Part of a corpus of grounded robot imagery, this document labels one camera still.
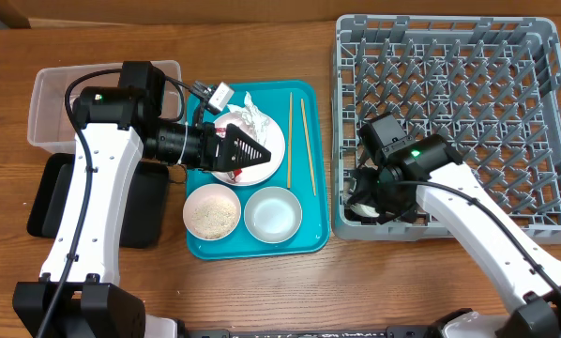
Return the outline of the white rice grains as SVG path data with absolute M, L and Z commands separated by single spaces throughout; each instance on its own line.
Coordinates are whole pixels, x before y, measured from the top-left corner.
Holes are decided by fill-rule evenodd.
M 236 224 L 237 209 L 230 200 L 208 197 L 195 209 L 190 220 L 199 238 L 219 239 L 227 236 Z

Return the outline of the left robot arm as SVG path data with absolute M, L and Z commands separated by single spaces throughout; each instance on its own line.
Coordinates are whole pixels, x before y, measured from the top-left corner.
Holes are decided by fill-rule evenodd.
M 162 117 L 171 78 L 148 61 L 126 61 L 114 87 L 87 76 L 64 96 L 75 132 L 75 160 L 58 233 L 38 279 L 16 285 L 12 306 L 36 337 L 183 337 L 177 319 L 149 315 L 119 285 L 119 249 L 129 187 L 143 159 L 207 172 L 266 163 L 270 152 L 236 125 L 218 134 L 204 113 L 219 114 L 233 96 L 227 84 L 195 83 L 191 122 Z

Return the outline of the wooden chopstick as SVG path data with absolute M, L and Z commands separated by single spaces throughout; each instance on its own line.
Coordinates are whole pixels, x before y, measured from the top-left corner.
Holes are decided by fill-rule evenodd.
M 314 196 L 316 196 L 317 195 L 317 189 L 316 189 L 314 166 L 313 166 L 313 160 L 312 160 L 312 154 L 311 154 L 311 139 L 310 139 L 308 119 L 307 119 L 307 114 L 306 114 L 306 105 L 305 105 L 304 99 L 300 99 L 300 107 L 301 107 L 301 114 L 302 114 L 306 148 L 307 148 L 307 153 L 308 153 L 308 162 L 309 162 L 309 168 L 310 168 L 312 193 L 313 193 Z
M 293 92 L 289 97 L 289 117 L 288 117 L 288 148 L 287 148 L 287 189 L 292 186 L 292 153 L 293 153 Z

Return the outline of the white napkin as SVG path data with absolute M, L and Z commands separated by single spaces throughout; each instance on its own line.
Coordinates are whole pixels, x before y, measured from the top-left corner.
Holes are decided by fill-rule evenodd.
M 247 134 L 264 146 L 270 118 L 253 103 L 250 92 L 245 93 L 243 106 L 228 104 L 227 108 L 233 121 L 238 122 L 240 127 L 245 127 Z

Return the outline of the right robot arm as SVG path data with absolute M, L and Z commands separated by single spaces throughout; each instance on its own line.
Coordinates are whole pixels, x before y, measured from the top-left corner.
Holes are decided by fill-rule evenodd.
M 442 223 L 493 283 L 508 313 L 461 309 L 419 329 L 417 337 L 561 338 L 561 261 L 528 237 L 483 190 L 442 136 L 416 141 L 391 114 L 358 131 L 363 158 L 346 205 L 386 223 L 422 209 Z

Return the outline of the grey bowl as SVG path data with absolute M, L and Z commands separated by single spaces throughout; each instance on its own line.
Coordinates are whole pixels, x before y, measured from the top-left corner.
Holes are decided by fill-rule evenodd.
M 255 192 L 244 208 L 244 223 L 250 234 L 267 244 L 292 238 L 303 218 L 296 196 L 281 187 L 265 187 Z

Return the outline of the white cup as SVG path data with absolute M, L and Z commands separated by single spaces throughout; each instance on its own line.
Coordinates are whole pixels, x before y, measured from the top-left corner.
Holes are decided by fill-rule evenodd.
M 375 207 L 369 205 L 354 203 L 349 206 L 349 208 L 358 216 L 363 218 L 378 218 L 379 213 L 376 211 Z

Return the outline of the pink bowl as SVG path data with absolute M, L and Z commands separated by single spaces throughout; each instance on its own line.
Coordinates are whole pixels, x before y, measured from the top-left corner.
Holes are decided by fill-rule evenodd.
M 241 210 L 241 203 L 230 188 L 206 184 L 187 197 L 183 221 L 196 238 L 214 241 L 228 237 L 236 229 Z

